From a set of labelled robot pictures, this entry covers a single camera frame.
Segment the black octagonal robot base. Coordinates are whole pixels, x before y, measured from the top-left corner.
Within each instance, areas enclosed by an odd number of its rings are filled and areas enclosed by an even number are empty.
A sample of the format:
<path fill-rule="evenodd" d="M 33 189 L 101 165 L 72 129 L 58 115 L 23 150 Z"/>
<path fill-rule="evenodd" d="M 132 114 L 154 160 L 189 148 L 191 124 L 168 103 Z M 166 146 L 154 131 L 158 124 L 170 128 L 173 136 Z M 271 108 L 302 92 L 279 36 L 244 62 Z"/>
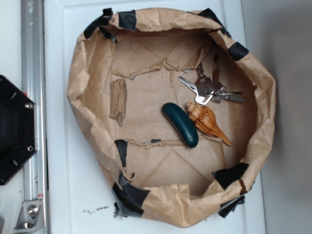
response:
<path fill-rule="evenodd" d="M 6 185 L 37 151 L 36 104 L 0 77 L 0 184 Z"/>

